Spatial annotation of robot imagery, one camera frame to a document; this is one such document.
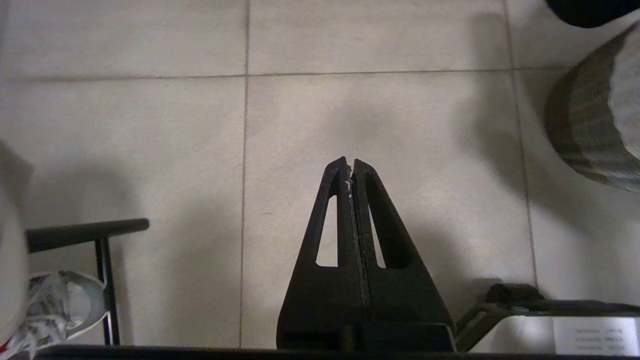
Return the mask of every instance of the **white sneaker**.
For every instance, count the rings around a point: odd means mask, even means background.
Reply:
[[[83,334],[105,315],[104,284],[98,279],[71,271],[34,276],[25,320],[0,360],[22,351],[33,359],[37,350]]]

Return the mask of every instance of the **tile floor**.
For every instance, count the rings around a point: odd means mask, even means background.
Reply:
[[[35,164],[28,225],[151,220],[113,242],[126,343],[274,347],[342,155],[377,168],[454,317],[498,280],[640,304],[640,196],[573,173],[540,126],[554,81],[638,13],[586,30],[542,0],[0,4],[0,137]]]

